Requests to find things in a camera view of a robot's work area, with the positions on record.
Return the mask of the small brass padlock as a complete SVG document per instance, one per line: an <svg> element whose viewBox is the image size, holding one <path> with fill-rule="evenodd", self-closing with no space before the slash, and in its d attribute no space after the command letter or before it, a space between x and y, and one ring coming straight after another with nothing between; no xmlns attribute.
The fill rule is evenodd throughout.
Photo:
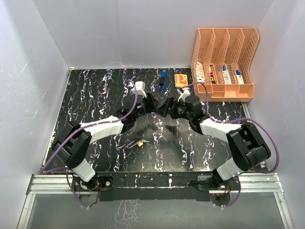
<svg viewBox="0 0 305 229"><path fill-rule="evenodd" d="M139 141L137 141L137 142L132 141L132 142L130 142L130 143L126 146L126 148L127 148L127 149L130 149L130 148L132 148L132 147L134 147L134 146L141 147L142 145L143 145L143 141L142 141L142 140L139 140Z"/></svg>

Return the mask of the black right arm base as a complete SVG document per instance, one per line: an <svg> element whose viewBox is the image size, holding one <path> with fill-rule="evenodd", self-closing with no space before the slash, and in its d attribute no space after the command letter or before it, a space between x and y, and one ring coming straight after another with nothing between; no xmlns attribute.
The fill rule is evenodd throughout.
<svg viewBox="0 0 305 229"><path fill-rule="evenodd" d="M237 178L230 178L223 181L213 175L199 175L187 183L188 187L194 187L199 191L219 191L220 194L230 194L232 191L238 191L240 182Z"/></svg>

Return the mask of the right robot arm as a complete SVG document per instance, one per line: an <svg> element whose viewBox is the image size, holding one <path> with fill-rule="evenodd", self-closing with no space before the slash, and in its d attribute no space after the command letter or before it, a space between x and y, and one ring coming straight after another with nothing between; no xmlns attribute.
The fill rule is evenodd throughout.
<svg viewBox="0 0 305 229"><path fill-rule="evenodd" d="M217 123L204 113L203 106L195 95L185 99L168 98L156 112L163 117L169 115L172 119L186 119L195 132L228 143L232 157L214 169L211 177L192 182L194 186L224 189L234 176L251 170L271 156L270 148L253 123Z"/></svg>

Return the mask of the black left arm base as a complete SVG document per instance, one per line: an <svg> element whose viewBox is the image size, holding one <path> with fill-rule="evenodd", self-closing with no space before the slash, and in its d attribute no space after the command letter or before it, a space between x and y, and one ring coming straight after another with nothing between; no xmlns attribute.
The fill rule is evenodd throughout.
<svg viewBox="0 0 305 229"><path fill-rule="evenodd" d="M90 181L84 182L79 177L73 176L72 187L78 192L110 192L113 190L113 177L95 175Z"/></svg>

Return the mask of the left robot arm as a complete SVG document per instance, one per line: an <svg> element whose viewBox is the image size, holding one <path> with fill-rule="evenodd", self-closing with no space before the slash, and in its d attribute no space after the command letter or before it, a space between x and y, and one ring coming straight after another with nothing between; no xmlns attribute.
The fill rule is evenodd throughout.
<svg viewBox="0 0 305 229"><path fill-rule="evenodd" d="M59 150L56 156L80 178L87 190L94 190L99 182L96 171L85 159L89 145L102 138L127 132L139 117L155 112L157 106L158 99L154 94L148 93L146 97L133 94L130 105L125 104L108 118L83 125L68 122L55 138L51 149L53 152Z"/></svg>

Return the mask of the yellow spiral notebook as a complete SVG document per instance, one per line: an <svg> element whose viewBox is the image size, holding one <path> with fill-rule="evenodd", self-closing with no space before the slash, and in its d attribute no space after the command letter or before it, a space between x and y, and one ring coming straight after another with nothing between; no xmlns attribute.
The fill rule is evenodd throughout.
<svg viewBox="0 0 305 229"><path fill-rule="evenodd" d="M188 85L188 76L186 74L175 74L174 85L176 88L183 88Z"/></svg>

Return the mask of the red black item in organizer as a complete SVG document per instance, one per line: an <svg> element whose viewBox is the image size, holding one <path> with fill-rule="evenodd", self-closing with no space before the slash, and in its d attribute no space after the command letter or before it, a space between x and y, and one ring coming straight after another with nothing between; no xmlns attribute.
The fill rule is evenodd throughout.
<svg viewBox="0 0 305 229"><path fill-rule="evenodd" d="M216 80L214 76L214 67L212 64L209 66L209 76L210 76L211 84L216 84Z"/></svg>

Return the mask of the white blue box in organizer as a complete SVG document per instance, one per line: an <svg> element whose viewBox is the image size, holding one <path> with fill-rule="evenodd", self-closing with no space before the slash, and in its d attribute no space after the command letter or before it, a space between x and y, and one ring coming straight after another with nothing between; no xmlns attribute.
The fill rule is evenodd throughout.
<svg viewBox="0 0 305 229"><path fill-rule="evenodd" d="M223 74L223 78L224 78L224 83L232 84L230 73L229 73L227 65L225 63L223 64L223 67L222 67L222 74Z"/></svg>

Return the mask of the orange file organizer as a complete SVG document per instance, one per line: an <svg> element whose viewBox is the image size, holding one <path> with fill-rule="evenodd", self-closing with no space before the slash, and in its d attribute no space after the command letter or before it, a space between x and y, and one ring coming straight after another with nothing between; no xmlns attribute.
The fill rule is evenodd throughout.
<svg viewBox="0 0 305 229"><path fill-rule="evenodd" d="M256 28L199 28L191 72L200 101L251 101L250 66L258 43Z"/></svg>

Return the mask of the blue red box in organizer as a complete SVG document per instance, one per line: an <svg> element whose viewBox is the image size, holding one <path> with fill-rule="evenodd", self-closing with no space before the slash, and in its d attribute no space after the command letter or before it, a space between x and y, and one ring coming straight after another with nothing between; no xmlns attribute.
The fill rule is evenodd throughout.
<svg viewBox="0 0 305 229"><path fill-rule="evenodd" d="M237 78L238 83L244 84L244 79L243 79L243 76L241 75L241 72L238 69L236 69L235 72L236 72L236 78Z"/></svg>

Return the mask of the aluminium frame rail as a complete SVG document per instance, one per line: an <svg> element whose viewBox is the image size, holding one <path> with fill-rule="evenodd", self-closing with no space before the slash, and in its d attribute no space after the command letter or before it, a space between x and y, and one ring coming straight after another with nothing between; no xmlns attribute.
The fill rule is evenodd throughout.
<svg viewBox="0 0 305 229"><path fill-rule="evenodd" d="M127 149L132 141L149 140ZM242 174L238 191L199 191L187 183L231 158L227 142L195 133L185 120L146 115L125 134L92 143L86 159L110 192L78 192L55 159L34 176L21 229L292 229L276 173Z"/></svg>

